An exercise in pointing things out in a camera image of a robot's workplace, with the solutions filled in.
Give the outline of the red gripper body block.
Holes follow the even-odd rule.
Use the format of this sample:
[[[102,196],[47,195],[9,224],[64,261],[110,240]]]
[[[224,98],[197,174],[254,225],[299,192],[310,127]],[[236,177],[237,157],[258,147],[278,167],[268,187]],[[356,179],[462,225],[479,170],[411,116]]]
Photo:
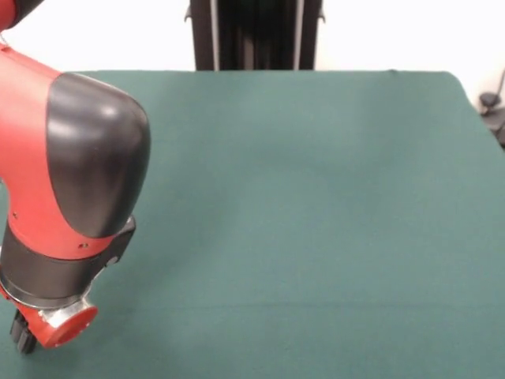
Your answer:
[[[60,347],[78,337],[95,319],[98,308],[88,299],[93,283],[83,287],[43,284],[22,288],[1,283],[1,295],[13,303],[28,322],[32,350]]]

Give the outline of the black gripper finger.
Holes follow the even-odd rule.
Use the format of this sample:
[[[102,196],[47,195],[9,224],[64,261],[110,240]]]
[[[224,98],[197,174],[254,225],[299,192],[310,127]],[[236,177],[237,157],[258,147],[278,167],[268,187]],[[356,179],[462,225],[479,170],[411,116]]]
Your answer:
[[[19,353],[32,353],[32,333],[28,328],[28,322],[19,310],[14,315],[9,334]]]

